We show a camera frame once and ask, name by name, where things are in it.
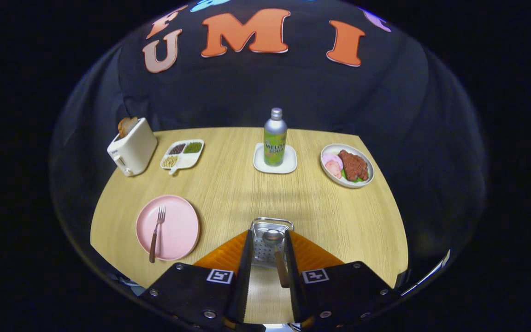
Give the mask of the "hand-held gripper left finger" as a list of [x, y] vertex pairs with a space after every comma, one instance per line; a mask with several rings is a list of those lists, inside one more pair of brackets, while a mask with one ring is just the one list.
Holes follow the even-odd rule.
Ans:
[[139, 299], [186, 330], [236, 330], [244, 323], [253, 258], [253, 232], [238, 236], [232, 267], [175, 263]]

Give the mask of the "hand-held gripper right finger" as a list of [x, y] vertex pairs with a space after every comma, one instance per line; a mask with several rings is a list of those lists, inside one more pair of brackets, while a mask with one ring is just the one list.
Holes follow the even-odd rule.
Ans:
[[291, 306], [301, 330], [353, 330], [400, 299], [363, 262], [333, 262], [326, 250], [306, 248], [306, 242], [295, 231], [285, 232]]

